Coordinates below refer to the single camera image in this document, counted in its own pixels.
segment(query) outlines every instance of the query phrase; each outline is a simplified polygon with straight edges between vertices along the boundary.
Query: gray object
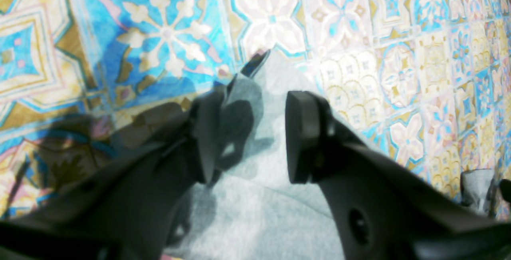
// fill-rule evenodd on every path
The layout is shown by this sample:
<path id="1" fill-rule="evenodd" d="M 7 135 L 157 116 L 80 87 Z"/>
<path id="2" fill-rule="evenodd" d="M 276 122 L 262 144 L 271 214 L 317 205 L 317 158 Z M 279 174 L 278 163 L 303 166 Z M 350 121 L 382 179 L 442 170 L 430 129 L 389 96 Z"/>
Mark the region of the gray object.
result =
<path id="1" fill-rule="evenodd" d="M 461 205 L 472 212 L 493 217 L 494 190 L 492 169 L 478 169 L 461 174 Z"/>
<path id="2" fill-rule="evenodd" d="M 236 77 L 221 115 L 223 173 L 211 187 L 193 188 L 188 233 L 166 254 L 185 260 L 344 258 L 319 187 L 291 185 L 288 178 L 287 92 L 317 92 L 316 86 L 278 53 L 261 65 L 253 79 Z"/>

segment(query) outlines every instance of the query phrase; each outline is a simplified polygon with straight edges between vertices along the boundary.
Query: patterned tile floor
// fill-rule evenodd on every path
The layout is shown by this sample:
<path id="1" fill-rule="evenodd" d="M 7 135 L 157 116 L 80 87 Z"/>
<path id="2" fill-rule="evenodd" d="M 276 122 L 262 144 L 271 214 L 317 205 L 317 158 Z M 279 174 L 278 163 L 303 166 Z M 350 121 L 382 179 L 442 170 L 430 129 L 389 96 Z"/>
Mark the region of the patterned tile floor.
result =
<path id="1" fill-rule="evenodd" d="M 42 205 L 137 146 L 130 133 L 150 134 L 168 107 L 137 114 L 168 102 L 186 109 L 270 48 L 382 151 L 460 200 L 460 171 L 511 178 L 509 5 L 0 0 L 0 214 Z"/>

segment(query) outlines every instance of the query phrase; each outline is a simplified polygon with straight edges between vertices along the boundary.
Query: gray fabric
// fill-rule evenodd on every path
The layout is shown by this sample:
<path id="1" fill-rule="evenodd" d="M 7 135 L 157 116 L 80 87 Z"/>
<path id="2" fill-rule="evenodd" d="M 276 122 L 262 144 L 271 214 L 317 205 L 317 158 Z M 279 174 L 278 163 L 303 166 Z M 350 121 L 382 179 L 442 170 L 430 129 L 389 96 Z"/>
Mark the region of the gray fabric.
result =
<path id="1" fill-rule="evenodd" d="M 223 173 L 212 187 L 193 188 L 190 231 L 166 253 L 185 260 L 344 258 L 319 187 L 289 183 L 284 113 L 292 90 L 317 91 L 278 53 L 253 79 L 237 76 L 221 115 Z"/>
<path id="2" fill-rule="evenodd" d="M 495 172 L 492 169 L 479 169 L 462 173 L 462 206 L 467 207 L 476 214 L 489 216 L 493 198 L 494 175 Z"/>

